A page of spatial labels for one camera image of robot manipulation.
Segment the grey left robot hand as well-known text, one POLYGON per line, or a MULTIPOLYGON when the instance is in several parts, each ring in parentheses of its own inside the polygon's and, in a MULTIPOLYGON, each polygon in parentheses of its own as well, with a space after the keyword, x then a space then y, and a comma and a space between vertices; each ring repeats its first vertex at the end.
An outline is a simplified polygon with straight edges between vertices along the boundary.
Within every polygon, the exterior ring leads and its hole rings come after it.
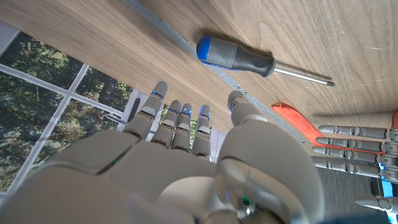
POLYGON ((397 214, 397 129, 322 125, 315 139, 328 217, 397 214))

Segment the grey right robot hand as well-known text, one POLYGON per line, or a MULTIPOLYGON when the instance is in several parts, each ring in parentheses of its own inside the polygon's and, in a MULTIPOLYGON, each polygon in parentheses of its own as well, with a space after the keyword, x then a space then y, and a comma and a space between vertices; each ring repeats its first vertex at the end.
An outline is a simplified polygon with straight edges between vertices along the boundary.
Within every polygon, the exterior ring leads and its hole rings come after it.
POLYGON ((308 152, 240 91, 233 128, 210 159, 210 109, 190 142, 189 106, 174 101, 150 141, 166 96, 158 82, 122 130, 94 134, 41 165, 1 204, 2 223, 318 223, 325 203, 308 152))

